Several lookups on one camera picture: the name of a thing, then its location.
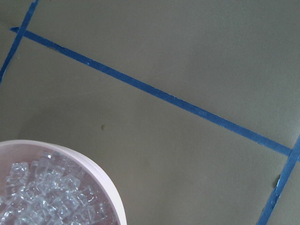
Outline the pink bowl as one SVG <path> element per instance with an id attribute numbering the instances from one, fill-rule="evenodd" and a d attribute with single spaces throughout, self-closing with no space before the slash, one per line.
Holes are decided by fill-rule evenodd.
<path id="1" fill-rule="evenodd" d="M 67 147 L 53 143 L 39 142 L 33 140 L 9 140 L 0 143 L 0 193 L 5 192 L 5 177 L 8 176 L 10 166 L 14 162 L 31 162 L 37 160 L 41 153 L 59 152 L 79 164 L 94 181 L 102 188 L 110 200 L 119 225 L 126 225 L 127 219 L 123 202 L 117 188 L 105 173 L 93 160 L 87 156 Z"/>

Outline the clear ice cubes pile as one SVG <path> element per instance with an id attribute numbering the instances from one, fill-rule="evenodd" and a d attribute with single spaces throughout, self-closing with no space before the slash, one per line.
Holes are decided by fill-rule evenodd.
<path id="1" fill-rule="evenodd" d="M 0 197 L 2 225 L 116 225 L 102 188 L 75 161 L 45 152 L 11 164 Z"/>

